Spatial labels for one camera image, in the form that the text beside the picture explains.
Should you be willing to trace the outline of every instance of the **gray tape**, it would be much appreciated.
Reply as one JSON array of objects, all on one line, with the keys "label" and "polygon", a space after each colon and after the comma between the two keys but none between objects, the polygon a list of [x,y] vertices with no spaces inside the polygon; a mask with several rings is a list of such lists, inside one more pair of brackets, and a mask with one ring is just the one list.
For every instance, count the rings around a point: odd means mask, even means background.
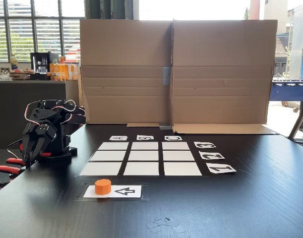
[{"label": "gray tape", "polygon": [[163,80],[163,85],[169,85],[170,82],[170,70],[171,67],[162,67],[162,80]]}]

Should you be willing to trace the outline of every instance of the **red handle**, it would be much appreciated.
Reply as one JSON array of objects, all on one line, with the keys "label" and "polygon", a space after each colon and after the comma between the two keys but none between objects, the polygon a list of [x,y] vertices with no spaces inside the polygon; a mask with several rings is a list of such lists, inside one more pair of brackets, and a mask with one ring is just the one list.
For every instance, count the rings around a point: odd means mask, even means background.
[{"label": "red handle", "polygon": [[16,159],[16,158],[9,158],[6,160],[6,164],[12,164],[12,165],[21,165],[25,166],[26,164],[22,161],[22,159]]},{"label": "red handle", "polygon": [[0,172],[1,173],[7,173],[7,174],[19,174],[20,169],[15,168],[15,167],[10,167],[10,166],[5,166],[5,165],[0,165]]}]

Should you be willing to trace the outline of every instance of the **bottle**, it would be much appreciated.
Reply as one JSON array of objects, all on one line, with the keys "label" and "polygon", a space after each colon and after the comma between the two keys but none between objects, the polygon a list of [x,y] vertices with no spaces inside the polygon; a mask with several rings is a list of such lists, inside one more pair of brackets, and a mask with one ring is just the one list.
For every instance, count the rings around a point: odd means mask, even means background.
[{"label": "bottle", "polygon": [[12,54],[10,58],[10,66],[11,66],[11,70],[18,69],[18,60],[15,54]]}]

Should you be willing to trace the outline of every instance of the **orange game piece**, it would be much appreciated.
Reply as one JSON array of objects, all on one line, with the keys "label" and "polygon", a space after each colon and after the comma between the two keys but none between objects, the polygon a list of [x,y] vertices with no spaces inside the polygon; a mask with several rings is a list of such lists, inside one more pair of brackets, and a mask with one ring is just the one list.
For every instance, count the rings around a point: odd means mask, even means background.
[{"label": "orange game piece", "polygon": [[109,194],[112,190],[112,182],[108,179],[100,179],[95,182],[95,193],[97,195]]}]

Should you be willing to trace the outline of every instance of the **table surface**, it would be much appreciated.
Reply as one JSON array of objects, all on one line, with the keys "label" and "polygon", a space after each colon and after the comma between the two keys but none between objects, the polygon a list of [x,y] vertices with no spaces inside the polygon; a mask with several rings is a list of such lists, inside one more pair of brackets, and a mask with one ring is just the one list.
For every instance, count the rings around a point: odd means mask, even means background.
[{"label": "table surface", "polygon": [[[0,238],[303,238],[303,147],[280,135],[182,135],[212,142],[237,172],[202,177],[112,177],[112,184],[143,184],[146,200],[82,201],[97,178],[77,175],[111,135],[153,135],[171,130],[86,125],[71,137],[78,156],[68,167],[34,164],[0,191]],[[148,215],[169,216],[152,234]]]}]

